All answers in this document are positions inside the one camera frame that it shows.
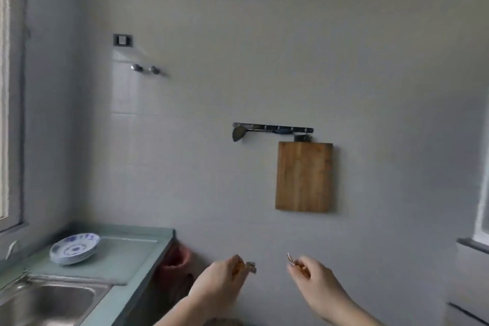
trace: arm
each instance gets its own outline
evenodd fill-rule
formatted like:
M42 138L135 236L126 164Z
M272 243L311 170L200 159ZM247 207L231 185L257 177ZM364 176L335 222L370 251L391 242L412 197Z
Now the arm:
M299 261L309 269L310 279L295 265L289 265L290 276L322 319L335 326L382 326L348 296L331 269L306 256Z
M237 255L214 262L197 278L190 293L175 305L155 326L202 326L230 307L239 295L249 273L243 268L233 276L242 261Z

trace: metal knob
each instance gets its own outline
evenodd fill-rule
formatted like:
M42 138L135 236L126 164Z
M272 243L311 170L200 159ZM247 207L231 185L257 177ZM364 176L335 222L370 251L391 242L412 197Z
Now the metal knob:
M150 71L155 75L159 75L159 73L161 72L161 70L158 69L156 66L151 66Z
M131 66L131 69L136 71L136 72L139 72L139 73L142 73L144 71L144 69L142 68L141 65L138 65L137 63L133 64Z

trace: hand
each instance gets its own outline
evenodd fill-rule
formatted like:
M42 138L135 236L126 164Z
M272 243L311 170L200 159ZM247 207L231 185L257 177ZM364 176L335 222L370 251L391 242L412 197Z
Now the hand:
M331 269L307 256L302 256L299 262L309 269L310 279L292 264L289 265L289 273L311 309L328 322L335 325L344 324L345 316L357 306Z
M235 255L227 261L212 263L190 289L188 297L208 312L208 319L217 317L236 301L249 273L248 268L243 268L233 277L233 269L239 262L242 259Z

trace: sink rim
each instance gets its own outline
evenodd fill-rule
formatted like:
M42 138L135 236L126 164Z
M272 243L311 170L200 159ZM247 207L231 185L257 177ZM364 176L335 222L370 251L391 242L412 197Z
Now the sink rim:
M6 304L13 299L17 294L29 291L35 287L67 287L89 290L93 293L93 300L87 310L80 316L73 326L80 326L101 300L112 289L113 285L97 282L97 279L76 278L76 277L59 277L59 276L28 276L29 285L17 290L15 285L20 278L7 284L0 289L0 306Z

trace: person's left hand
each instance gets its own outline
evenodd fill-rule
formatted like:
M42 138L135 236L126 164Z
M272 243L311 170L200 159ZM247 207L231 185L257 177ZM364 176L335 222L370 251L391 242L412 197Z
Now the person's left hand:
M189 299L208 312L209 319L219 316L236 301L249 273L249 268L243 268L233 277L233 269L239 262L242 259L235 255L227 261L212 263L190 289Z

